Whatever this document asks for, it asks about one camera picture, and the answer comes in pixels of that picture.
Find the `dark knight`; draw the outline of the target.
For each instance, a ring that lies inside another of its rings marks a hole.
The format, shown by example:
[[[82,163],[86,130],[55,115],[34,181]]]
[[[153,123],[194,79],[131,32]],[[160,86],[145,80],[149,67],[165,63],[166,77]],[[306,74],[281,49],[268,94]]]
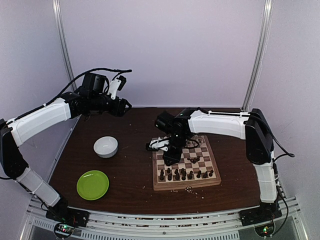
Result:
[[[202,176],[204,179],[206,179],[208,177],[208,172],[206,171],[203,176]]]

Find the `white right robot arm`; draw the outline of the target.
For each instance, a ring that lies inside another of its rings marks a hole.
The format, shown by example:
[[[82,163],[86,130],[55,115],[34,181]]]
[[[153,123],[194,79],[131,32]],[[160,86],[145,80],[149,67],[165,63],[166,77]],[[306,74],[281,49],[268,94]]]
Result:
[[[222,175],[220,185],[196,188],[196,193],[152,191],[146,187],[141,195],[140,213],[153,215],[194,214],[255,207],[259,204],[259,187],[254,167],[247,160],[245,142],[232,136],[208,134],[217,166]]]

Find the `dark rook chess piece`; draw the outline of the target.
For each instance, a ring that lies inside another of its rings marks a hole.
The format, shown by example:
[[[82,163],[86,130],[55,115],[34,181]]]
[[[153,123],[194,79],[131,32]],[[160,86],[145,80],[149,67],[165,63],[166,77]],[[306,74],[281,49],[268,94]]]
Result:
[[[165,172],[164,172],[164,169],[161,169],[160,170],[160,176],[159,176],[159,180],[161,181],[161,182],[163,182],[163,181],[165,181]]]

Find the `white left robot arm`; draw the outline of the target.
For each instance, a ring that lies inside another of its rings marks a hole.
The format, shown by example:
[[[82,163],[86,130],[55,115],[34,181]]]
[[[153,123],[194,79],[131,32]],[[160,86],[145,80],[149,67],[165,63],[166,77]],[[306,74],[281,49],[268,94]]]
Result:
[[[115,76],[108,79],[98,74],[100,70]],[[68,91],[65,86],[47,103],[10,120],[0,120],[0,164],[4,180],[14,180],[29,190],[61,222],[72,218],[68,201],[31,169],[20,152],[20,146],[43,131],[79,116],[106,112],[122,117],[132,107],[126,99],[117,96],[127,82],[123,76],[126,73],[130,70],[104,67],[87,70],[73,79],[75,82],[83,78],[75,91]]]

